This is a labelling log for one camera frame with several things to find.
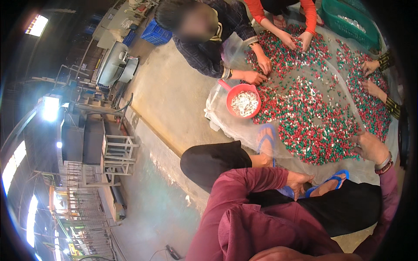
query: scoop handle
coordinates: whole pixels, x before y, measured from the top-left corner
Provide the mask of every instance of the scoop handle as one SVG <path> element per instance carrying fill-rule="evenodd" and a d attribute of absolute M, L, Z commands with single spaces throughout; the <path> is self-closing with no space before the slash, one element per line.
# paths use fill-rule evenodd
<path fill-rule="evenodd" d="M 232 90 L 232 88 L 224 81 L 224 80 L 219 80 L 218 83 L 225 88 L 225 90 L 227 90 L 228 92 L 230 92 Z"/>

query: metal stool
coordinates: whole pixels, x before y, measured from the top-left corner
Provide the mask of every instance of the metal stool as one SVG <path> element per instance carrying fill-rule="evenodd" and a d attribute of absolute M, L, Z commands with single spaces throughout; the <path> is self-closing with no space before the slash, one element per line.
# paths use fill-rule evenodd
<path fill-rule="evenodd" d="M 108 138 L 118 139 L 122 142 L 108 142 Z M 103 135 L 102 153 L 104 159 L 113 161 L 133 161 L 132 152 L 134 147 L 139 147 L 133 143 L 133 136 Z"/>

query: patterned sleeve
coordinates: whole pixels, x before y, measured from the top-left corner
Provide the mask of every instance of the patterned sleeve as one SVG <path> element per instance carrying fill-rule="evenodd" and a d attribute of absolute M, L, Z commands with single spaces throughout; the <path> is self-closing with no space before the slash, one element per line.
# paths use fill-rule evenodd
<path fill-rule="evenodd" d="M 223 13 L 227 14 L 228 23 L 231 25 L 234 32 L 246 43 L 252 44 L 258 42 L 257 34 L 254 28 L 251 27 L 251 22 L 247 15 L 245 5 L 240 1 L 232 1 L 231 4 L 223 0 L 213 1 L 217 8 L 221 9 Z"/>
<path fill-rule="evenodd" d="M 177 49 L 189 63 L 199 73 L 217 79 L 227 79 L 230 69 L 221 65 L 220 62 L 215 63 L 200 51 L 197 45 L 183 43 L 178 39 L 174 39 Z"/>
<path fill-rule="evenodd" d="M 389 96 L 386 98 L 386 108 L 395 119 L 399 119 L 400 105 L 394 102 Z"/>
<path fill-rule="evenodd" d="M 390 50 L 388 50 L 385 54 L 377 58 L 380 64 L 380 71 L 386 70 L 387 68 L 391 67 L 394 64 L 394 60 Z"/>

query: bracelet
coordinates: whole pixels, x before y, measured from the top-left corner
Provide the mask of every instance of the bracelet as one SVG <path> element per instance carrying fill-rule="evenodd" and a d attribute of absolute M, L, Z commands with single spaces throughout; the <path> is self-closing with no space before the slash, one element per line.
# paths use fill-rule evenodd
<path fill-rule="evenodd" d="M 379 165 L 375 165 L 375 170 L 381 170 L 384 166 L 386 166 L 388 164 L 389 161 L 392 160 L 392 154 L 389 151 L 389 156 L 387 157 L 387 159 L 385 159 L 385 161 L 382 164 Z"/>
<path fill-rule="evenodd" d="M 391 160 L 382 169 L 375 170 L 375 173 L 378 174 L 378 175 L 381 175 L 381 174 L 385 173 L 386 171 L 388 171 L 392 165 L 393 165 L 393 161 Z"/>

